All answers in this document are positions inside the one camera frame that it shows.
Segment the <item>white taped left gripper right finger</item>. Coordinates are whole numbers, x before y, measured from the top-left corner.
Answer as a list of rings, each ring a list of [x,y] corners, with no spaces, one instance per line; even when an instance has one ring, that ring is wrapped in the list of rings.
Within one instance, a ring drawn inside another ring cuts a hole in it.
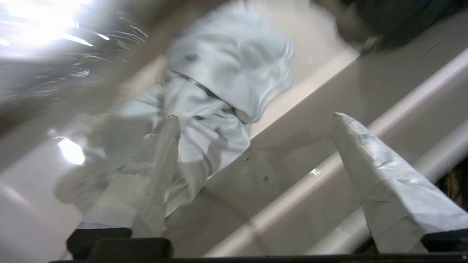
[[[349,115],[332,138],[380,253],[467,252],[467,212]]]

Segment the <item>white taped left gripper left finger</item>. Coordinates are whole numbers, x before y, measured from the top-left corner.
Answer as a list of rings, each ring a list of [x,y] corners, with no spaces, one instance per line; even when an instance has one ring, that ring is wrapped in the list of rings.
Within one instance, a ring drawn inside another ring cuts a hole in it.
[[[135,238],[160,237],[165,229],[165,196],[177,168],[180,124],[162,120],[100,198],[87,210],[79,229],[127,228]]]

